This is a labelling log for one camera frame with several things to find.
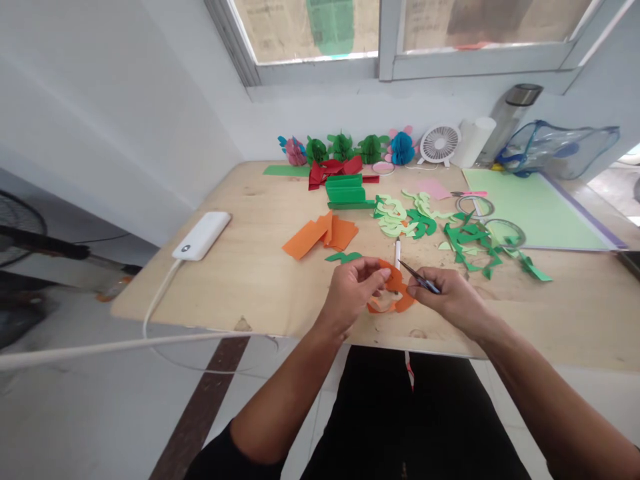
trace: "forearm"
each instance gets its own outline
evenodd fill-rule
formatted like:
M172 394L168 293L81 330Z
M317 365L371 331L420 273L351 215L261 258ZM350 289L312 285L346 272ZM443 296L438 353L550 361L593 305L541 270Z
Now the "forearm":
M342 344L314 326L231 423L238 449L256 463L287 456Z
M640 453L503 322L479 341L551 469L566 478L640 478Z

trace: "window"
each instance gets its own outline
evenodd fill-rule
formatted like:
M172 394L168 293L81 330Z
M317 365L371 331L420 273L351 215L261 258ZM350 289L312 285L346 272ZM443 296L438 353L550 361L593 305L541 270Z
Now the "window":
M205 0L245 86L572 70L633 0Z

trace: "white pen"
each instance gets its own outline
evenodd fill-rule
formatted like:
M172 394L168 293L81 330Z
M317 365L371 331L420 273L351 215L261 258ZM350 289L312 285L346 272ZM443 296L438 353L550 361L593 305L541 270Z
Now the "white pen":
M400 236L395 240L395 267L400 270Z

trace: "black pants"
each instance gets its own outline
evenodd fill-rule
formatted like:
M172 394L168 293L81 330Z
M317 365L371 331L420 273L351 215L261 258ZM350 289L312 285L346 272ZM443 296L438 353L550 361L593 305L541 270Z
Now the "black pants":
M486 390L464 359L351 347L329 422L302 476L338 479L529 479ZM284 460L256 465L229 426L186 479L280 477Z

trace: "green cutting mat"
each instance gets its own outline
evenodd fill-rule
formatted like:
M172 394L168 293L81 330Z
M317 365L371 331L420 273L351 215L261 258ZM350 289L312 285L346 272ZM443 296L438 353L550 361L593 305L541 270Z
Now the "green cutting mat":
M491 170L463 171L469 190L486 191L495 205L491 218L509 220L527 236L526 247L609 250L588 220L539 173L523 179ZM496 235L513 235L504 227Z

